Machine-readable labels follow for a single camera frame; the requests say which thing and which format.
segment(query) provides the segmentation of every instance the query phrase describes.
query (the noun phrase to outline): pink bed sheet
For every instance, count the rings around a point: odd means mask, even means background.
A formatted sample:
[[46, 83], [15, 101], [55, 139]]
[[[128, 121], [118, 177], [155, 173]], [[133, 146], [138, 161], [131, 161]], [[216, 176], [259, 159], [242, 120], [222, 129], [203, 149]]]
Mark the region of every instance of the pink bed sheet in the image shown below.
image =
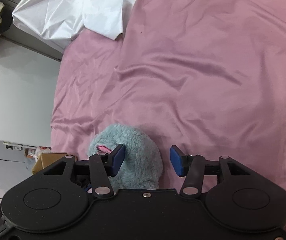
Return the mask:
[[161, 187], [182, 185], [176, 144], [229, 155], [286, 189], [286, 0], [137, 0], [124, 40], [84, 30], [62, 60], [53, 151], [85, 159], [116, 122], [156, 142]]

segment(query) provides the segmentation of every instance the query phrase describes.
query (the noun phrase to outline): white sheet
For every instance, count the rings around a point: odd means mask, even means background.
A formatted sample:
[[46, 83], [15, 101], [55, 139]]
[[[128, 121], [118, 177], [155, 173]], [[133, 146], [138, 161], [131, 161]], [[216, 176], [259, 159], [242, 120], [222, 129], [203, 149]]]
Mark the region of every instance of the white sheet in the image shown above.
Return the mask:
[[14, 24], [63, 52], [86, 27], [110, 39], [125, 34], [136, 0], [21, 0]]

